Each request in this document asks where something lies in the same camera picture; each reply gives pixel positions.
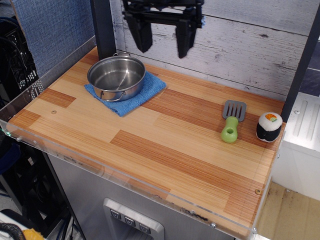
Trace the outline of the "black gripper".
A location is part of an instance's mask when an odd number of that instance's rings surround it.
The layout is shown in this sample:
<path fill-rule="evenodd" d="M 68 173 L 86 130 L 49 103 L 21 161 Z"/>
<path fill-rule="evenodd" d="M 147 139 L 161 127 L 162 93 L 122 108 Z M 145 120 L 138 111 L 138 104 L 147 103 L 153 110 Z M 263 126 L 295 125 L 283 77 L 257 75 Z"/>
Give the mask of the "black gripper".
<path fill-rule="evenodd" d="M 124 0 L 123 15 L 137 48 L 147 52 L 153 44 L 151 24 L 176 26 L 178 57 L 187 56 L 202 27 L 203 0 Z"/>

